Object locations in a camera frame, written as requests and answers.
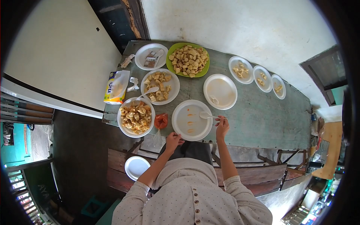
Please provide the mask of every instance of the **hand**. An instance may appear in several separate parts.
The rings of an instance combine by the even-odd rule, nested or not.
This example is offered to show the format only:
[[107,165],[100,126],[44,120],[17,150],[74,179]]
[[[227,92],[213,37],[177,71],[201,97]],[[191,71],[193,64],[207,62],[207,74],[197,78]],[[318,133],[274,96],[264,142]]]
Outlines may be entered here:
[[216,140],[224,140],[225,139],[225,135],[229,130],[229,122],[228,120],[224,120],[224,116],[217,116],[219,118],[216,118],[216,121],[219,121],[215,126],[217,127],[216,129]]
[[178,145],[182,145],[185,141],[181,139],[181,134],[171,132],[166,138],[166,152],[174,153]]

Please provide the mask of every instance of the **tiled floor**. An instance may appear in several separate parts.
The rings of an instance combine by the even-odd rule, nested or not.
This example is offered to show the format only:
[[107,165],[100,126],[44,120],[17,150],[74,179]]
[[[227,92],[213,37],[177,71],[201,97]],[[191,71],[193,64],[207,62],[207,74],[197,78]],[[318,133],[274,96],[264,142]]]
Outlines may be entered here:
[[[159,152],[154,148],[154,135],[145,136],[141,148]],[[118,127],[107,125],[100,119],[56,111],[54,117],[54,167],[55,178],[63,203],[69,212],[79,213],[86,202],[96,195],[114,201],[124,194],[107,186],[107,151],[129,149],[138,140],[126,137]],[[256,162],[260,154],[272,160],[277,158],[277,149],[231,147],[229,152],[234,162]],[[302,162],[303,155],[295,155],[288,163]],[[307,183],[301,183],[284,191],[258,197],[273,213],[273,224],[302,197]]]

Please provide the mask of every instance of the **green plate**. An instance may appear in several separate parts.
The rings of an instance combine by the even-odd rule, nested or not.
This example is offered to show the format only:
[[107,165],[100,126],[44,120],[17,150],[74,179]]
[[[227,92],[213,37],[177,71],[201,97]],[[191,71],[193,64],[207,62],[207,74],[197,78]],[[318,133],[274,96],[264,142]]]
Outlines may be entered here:
[[[171,46],[169,48],[169,51],[167,52],[167,55],[166,55],[166,66],[167,66],[167,69],[170,70],[171,72],[175,73],[175,70],[174,70],[174,65],[172,64],[172,61],[169,59],[169,55],[171,55],[172,53],[174,53],[174,51],[176,49],[180,49],[182,48],[184,45],[191,45],[192,47],[194,48],[203,48],[201,47],[200,45],[196,45],[196,44],[193,44],[193,43],[187,43],[187,42],[180,42],[180,43],[176,43],[176,44],[173,44],[173,46]],[[202,77],[204,76],[207,71],[209,70],[209,66],[210,66],[210,57],[209,57],[209,52],[207,51],[207,57],[209,58],[209,60],[207,61],[207,63],[205,64],[205,67],[202,69],[201,72],[195,74],[195,77]],[[180,72],[180,73],[175,73],[177,75],[180,75],[180,76],[183,76],[183,77],[189,77],[189,76],[185,76],[183,74],[183,72]]]

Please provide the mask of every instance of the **plastic spoon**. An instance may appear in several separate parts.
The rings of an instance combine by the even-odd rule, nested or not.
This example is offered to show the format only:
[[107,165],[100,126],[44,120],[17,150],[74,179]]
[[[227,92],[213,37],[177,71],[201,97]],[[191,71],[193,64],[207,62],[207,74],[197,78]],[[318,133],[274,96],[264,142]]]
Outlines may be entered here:
[[209,113],[207,113],[207,112],[200,112],[200,117],[201,118],[203,118],[203,119],[207,119],[207,118],[210,118],[210,117],[212,117],[212,118],[216,118],[216,119],[220,119],[219,117],[217,117],[217,116],[211,116]]
[[210,97],[212,98],[212,102],[213,102],[215,105],[219,105],[219,100],[217,100],[215,96],[210,95]]
[[155,91],[158,91],[159,90],[159,87],[152,87],[150,88],[147,92],[143,93],[142,95],[140,95],[137,99],[139,99],[140,97],[144,96],[144,95],[147,95],[148,93],[151,93],[151,92],[155,92]]
[[154,68],[156,67],[156,64],[157,62],[159,61],[160,57],[164,54],[164,50],[163,49],[160,49],[159,52],[158,52],[159,56],[158,56],[158,59],[156,60],[156,63],[154,65]]

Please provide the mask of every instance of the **crumpled tissue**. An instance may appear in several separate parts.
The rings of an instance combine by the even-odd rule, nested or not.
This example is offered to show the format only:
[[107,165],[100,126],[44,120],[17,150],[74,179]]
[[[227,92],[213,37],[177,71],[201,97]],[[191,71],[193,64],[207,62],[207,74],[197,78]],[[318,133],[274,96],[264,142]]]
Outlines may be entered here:
[[129,65],[129,63],[131,63],[131,60],[132,58],[134,58],[134,54],[131,54],[130,56],[128,56],[124,62],[122,62],[120,65],[121,65],[121,68],[126,68],[127,65]]
[[129,91],[136,91],[136,90],[139,89],[139,87],[138,87],[139,80],[138,80],[137,78],[131,77],[131,78],[130,78],[130,82],[133,83],[134,86],[128,87],[128,88],[126,89],[127,92],[129,92]]

